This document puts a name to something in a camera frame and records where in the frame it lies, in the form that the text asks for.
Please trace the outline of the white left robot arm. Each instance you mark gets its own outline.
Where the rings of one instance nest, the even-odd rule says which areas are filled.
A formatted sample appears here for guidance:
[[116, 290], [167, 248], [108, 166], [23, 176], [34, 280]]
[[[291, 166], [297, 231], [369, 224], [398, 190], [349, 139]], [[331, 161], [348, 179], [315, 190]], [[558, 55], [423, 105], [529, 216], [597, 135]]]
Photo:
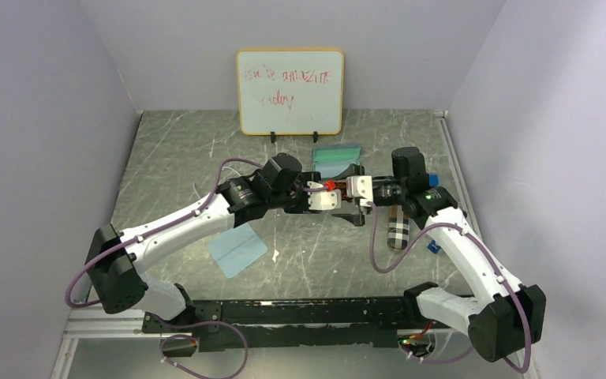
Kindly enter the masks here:
[[193, 302], [180, 284], [164, 283], [147, 271], [194, 242], [262, 218], [274, 208], [299, 211], [308, 203], [301, 163], [279, 153], [252, 174], [216, 182], [198, 202], [139, 227], [97, 229], [86, 273], [105, 313], [129, 309], [154, 313], [175, 332], [194, 320]]

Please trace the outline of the plaid glasses case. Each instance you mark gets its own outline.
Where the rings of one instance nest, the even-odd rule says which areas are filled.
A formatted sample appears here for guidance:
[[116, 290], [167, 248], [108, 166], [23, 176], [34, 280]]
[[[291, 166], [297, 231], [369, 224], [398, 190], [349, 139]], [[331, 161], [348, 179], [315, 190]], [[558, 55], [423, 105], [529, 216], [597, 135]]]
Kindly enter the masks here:
[[393, 250], [404, 250], [410, 239], [410, 218], [399, 205], [392, 205], [388, 213], [387, 244]]

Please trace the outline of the brown tortoise sunglasses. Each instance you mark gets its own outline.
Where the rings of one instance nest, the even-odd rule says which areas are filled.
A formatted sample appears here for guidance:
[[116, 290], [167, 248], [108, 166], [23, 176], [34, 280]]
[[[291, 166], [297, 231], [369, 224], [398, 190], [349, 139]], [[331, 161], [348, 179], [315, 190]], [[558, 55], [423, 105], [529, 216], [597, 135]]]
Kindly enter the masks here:
[[353, 196], [350, 193], [350, 187], [345, 179], [333, 179], [331, 183], [335, 186], [334, 190], [338, 190], [340, 192], [340, 197], [343, 201], [350, 202]]

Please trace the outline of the blue glasses case green lining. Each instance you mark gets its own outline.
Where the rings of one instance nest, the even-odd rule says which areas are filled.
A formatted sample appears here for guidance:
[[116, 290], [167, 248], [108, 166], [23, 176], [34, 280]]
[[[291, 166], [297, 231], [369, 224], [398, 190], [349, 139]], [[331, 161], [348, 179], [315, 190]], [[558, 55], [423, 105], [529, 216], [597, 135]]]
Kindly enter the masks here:
[[312, 166], [318, 163], [351, 162], [360, 163], [362, 147], [360, 144], [330, 144], [316, 146], [312, 150]]

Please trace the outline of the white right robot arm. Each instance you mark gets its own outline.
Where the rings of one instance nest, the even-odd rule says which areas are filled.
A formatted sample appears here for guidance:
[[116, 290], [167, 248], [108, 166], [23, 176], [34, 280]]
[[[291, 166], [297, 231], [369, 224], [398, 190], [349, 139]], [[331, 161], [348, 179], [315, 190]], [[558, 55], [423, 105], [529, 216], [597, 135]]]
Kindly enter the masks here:
[[326, 181], [328, 203], [353, 202], [367, 211], [397, 205], [418, 227], [416, 243], [429, 235], [462, 274], [472, 292], [453, 295], [435, 283], [405, 291], [403, 320], [419, 328], [427, 321], [463, 333], [486, 361], [504, 360], [513, 370], [529, 370], [533, 345], [540, 341], [546, 296], [536, 284], [527, 286], [496, 259], [469, 225], [465, 211], [442, 186], [434, 186], [424, 155], [416, 147], [391, 153], [391, 176], [370, 176], [352, 164]]

